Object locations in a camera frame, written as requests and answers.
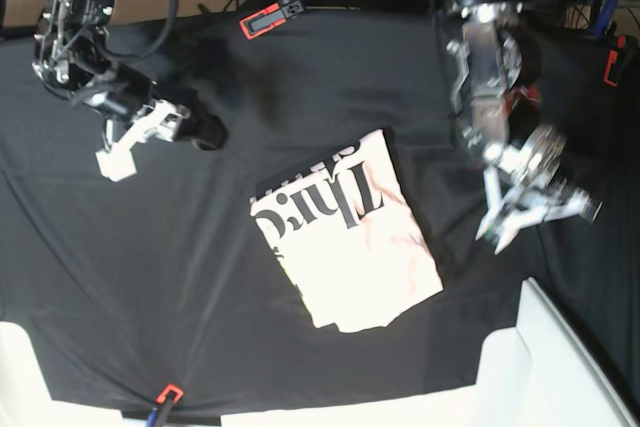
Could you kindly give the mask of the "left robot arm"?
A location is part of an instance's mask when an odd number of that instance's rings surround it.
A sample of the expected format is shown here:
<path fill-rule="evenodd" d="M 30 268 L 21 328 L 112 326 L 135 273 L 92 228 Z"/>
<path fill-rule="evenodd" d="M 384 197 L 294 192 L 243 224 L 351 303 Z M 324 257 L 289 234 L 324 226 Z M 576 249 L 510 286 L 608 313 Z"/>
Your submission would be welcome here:
<path fill-rule="evenodd" d="M 461 33 L 446 51 L 456 64 L 452 121 L 483 167 L 487 211 L 476 236 L 506 249 L 521 230 L 600 209 L 570 183 L 565 137 L 542 119 L 535 97 L 542 55 L 520 14 L 529 0 L 450 0 Z"/>

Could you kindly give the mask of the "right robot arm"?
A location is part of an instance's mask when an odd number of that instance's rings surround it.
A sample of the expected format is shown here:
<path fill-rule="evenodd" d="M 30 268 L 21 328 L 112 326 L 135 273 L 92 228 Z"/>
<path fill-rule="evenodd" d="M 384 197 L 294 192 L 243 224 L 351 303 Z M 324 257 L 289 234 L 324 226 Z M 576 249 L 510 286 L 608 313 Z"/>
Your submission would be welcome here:
<path fill-rule="evenodd" d="M 44 87 L 73 106 L 103 116 L 103 146 L 96 160 L 103 177 L 119 182 L 137 172 L 132 150 L 152 138 L 190 142 L 218 150 L 227 138 L 221 120 L 194 94 L 175 95 L 133 69 L 168 40 L 179 10 L 169 0 L 168 14 L 156 39 L 131 54 L 108 49 L 116 0 L 47 0 L 36 25 L 32 67 Z"/>

